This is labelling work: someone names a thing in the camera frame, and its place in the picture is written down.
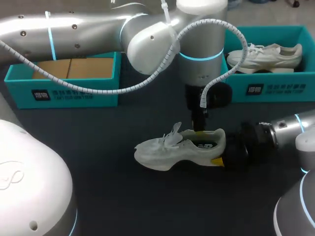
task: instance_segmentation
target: shoelace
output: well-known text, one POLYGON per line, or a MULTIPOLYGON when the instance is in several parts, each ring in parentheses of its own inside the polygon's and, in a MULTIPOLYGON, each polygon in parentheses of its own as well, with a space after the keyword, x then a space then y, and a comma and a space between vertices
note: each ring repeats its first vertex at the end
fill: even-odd
POLYGON ((264 46, 262 46, 262 45, 254 45, 254 44, 250 44, 250 46, 248 47, 248 52, 249 52, 249 54, 253 54, 253 53, 259 53, 259 52, 261 52, 261 53, 263 53, 264 51, 263 51, 263 49, 262 48, 264 48, 264 46))
POLYGON ((162 138, 158 139, 157 142, 157 149, 162 149, 162 150, 166 150, 166 149, 177 149, 179 148, 178 146, 175 147, 176 144, 168 144, 168 142, 166 142, 166 139, 168 138, 172 138, 172 132, 170 132, 168 135, 165 136, 165 134, 163 135, 162 138))

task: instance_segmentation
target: brown cardboard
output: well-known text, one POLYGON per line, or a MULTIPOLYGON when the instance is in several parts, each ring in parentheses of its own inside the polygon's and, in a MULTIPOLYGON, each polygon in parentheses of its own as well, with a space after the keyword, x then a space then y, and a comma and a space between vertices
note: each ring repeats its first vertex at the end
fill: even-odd
POLYGON ((113 65, 113 58, 72 59, 67 78, 112 78, 113 65))
MULTIPOLYGON (((37 64, 40 68, 59 79, 66 79, 70 67, 70 59, 56 61, 42 61, 37 64)), ((33 73, 32 79, 47 79, 38 72, 33 73)))

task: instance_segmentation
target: shoe sole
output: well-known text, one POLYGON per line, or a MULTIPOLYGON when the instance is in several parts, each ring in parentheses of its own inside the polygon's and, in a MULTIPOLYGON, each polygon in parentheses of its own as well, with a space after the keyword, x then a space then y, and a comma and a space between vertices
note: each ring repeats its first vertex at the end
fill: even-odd
POLYGON ((242 72, 244 74, 253 74, 259 70, 267 70, 270 71, 272 73, 293 73, 294 69, 290 69, 290 68, 255 68, 255 69, 248 69, 248 68, 242 68, 240 67, 238 69, 239 72, 242 72))
MULTIPOLYGON (((156 170, 156 171, 169 171, 176 163, 180 162, 180 161, 184 161, 184 160, 180 160, 177 161, 173 164, 170 165, 150 165, 148 163, 142 163, 140 161, 137 160, 137 157, 135 156, 134 159, 141 164, 142 166, 152 169, 152 170, 156 170)), ((194 158, 193 160, 187 160, 187 161, 192 161, 194 163, 196 163, 199 166, 214 166, 217 167, 218 165, 213 164, 211 161, 213 159, 210 158, 194 158)))

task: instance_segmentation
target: screw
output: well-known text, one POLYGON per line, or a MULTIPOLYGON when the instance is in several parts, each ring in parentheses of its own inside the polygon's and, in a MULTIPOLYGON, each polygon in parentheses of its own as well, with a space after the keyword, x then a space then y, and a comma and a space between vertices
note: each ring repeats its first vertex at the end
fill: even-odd
POLYGON ((281 127, 281 128, 283 128, 283 127, 285 127, 285 126, 286 126, 286 124, 283 123, 283 122, 281 122, 281 123, 279 124, 279 127, 281 127))

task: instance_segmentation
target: cardboard box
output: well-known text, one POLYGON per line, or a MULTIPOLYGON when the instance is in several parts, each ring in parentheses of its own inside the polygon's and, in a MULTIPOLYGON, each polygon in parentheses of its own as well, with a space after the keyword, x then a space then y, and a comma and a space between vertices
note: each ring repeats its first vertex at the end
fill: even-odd
MULTIPOLYGON (((43 70, 47 71, 49 74, 56 76, 57 78, 67 78, 68 70, 70 67, 70 59, 66 60, 56 60, 56 61, 42 61, 38 62, 37 65, 43 70)), ((42 74, 37 71, 34 72, 32 79, 47 79, 42 74)))
MULTIPOLYGON (((86 59, 44 61, 37 65, 71 84, 100 90, 119 89, 121 53, 86 59)), ((25 64, 12 65, 5 84, 20 109, 116 107, 118 95, 97 95, 70 90, 44 78, 25 64)))
POLYGON ((68 79, 111 78, 112 58, 72 59, 68 79))
MULTIPOLYGON (((111 78, 114 60, 112 58, 66 59, 42 61, 37 65, 57 78, 66 79, 101 79, 111 78)), ((46 79, 37 71, 33 79, 46 79)))

